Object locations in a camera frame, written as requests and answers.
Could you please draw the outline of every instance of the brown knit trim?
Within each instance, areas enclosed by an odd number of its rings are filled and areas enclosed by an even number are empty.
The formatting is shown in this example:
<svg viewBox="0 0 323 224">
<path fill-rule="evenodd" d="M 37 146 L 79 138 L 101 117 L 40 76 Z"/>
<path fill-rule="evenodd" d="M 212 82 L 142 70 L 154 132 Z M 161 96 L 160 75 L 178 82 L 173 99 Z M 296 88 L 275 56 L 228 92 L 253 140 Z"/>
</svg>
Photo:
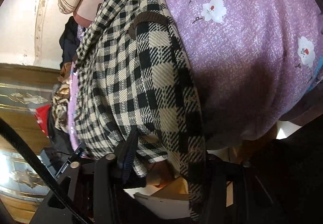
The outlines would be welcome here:
<svg viewBox="0 0 323 224">
<path fill-rule="evenodd" d="M 153 11 L 142 12 L 138 14 L 138 16 L 136 16 L 136 18 L 133 20 L 133 23 L 130 25 L 128 29 L 128 34 L 132 39 L 136 39 L 137 25 L 143 22 L 154 22 L 164 26 L 168 26 L 167 17 Z"/>
</svg>

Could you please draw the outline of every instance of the red bag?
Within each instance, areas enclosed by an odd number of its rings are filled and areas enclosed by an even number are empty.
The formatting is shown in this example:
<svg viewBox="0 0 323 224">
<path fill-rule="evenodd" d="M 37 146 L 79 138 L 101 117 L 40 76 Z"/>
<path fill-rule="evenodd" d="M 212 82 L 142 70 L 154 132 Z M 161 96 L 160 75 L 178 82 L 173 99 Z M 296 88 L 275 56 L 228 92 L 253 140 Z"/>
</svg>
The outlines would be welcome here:
<svg viewBox="0 0 323 224">
<path fill-rule="evenodd" d="M 50 105 L 41 106 L 36 108 L 35 118 L 37 120 L 40 129 L 44 134 L 48 137 L 48 130 L 47 130 L 47 113 L 50 108 Z"/>
</svg>

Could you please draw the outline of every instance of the blue flower print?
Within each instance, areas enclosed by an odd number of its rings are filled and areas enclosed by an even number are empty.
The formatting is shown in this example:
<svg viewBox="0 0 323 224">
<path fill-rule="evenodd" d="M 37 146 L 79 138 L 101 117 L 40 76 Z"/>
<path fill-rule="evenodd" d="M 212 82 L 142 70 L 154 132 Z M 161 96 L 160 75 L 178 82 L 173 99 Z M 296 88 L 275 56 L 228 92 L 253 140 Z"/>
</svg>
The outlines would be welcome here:
<svg viewBox="0 0 323 224">
<path fill-rule="evenodd" d="M 320 58 L 319 58 L 319 63 L 318 63 L 318 66 L 316 67 L 316 69 L 315 69 L 315 73 L 314 73 L 314 76 L 312 76 L 312 83 L 311 83 L 311 85 L 310 85 L 310 87 L 308 88 L 308 90 L 307 90 L 307 92 L 309 92 L 309 91 L 311 91 L 316 85 L 317 85 L 317 76 L 318 76 L 318 74 L 319 74 L 319 72 L 320 72 L 320 70 L 321 70 L 321 68 L 323 67 L 323 56 L 321 56 Z"/>
</svg>

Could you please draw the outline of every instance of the purple fabric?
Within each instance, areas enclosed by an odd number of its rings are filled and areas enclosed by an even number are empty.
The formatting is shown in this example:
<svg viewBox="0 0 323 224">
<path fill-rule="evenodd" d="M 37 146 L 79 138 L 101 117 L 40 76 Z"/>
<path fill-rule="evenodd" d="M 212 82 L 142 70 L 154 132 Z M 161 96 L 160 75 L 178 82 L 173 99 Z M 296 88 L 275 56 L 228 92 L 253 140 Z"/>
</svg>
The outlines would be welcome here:
<svg viewBox="0 0 323 224">
<path fill-rule="evenodd" d="M 77 38 L 79 41 L 82 41 L 85 33 L 85 28 L 81 25 L 78 25 Z"/>
<path fill-rule="evenodd" d="M 323 16 L 314 0 L 166 2 L 193 69 L 208 149 L 261 137 L 317 84 Z"/>
<path fill-rule="evenodd" d="M 75 122 L 74 122 L 74 112 L 76 107 L 76 99 L 79 92 L 79 84 L 78 84 L 78 74 L 77 72 L 73 72 L 73 70 L 74 70 L 74 63 L 72 63 L 71 72 L 70 72 L 70 85 L 69 85 L 70 99 L 69 99 L 69 104 L 67 108 L 67 129 L 68 129 L 69 139 L 70 139 L 72 148 L 75 151 L 79 146 L 79 141 L 77 139 Z"/>
</svg>

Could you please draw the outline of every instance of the black cable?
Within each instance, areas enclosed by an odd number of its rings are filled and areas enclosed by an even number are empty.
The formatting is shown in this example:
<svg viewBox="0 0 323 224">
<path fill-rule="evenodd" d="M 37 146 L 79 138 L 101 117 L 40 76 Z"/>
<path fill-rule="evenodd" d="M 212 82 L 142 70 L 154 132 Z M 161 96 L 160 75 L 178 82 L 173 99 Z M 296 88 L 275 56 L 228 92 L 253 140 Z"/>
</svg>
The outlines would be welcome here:
<svg viewBox="0 0 323 224">
<path fill-rule="evenodd" d="M 93 224 L 73 203 L 69 196 L 61 189 L 56 180 L 46 167 L 40 162 L 39 158 L 30 149 L 26 142 L 0 118 L 0 135 L 7 140 L 26 160 L 26 162 L 36 171 L 45 184 L 51 189 L 57 199 L 68 208 L 71 213 L 82 224 Z"/>
<path fill-rule="evenodd" d="M 56 151 L 56 153 L 62 153 L 62 154 L 68 155 L 68 156 L 72 156 L 72 154 L 67 154 L 67 153 L 61 152 L 61 151 Z"/>
</svg>

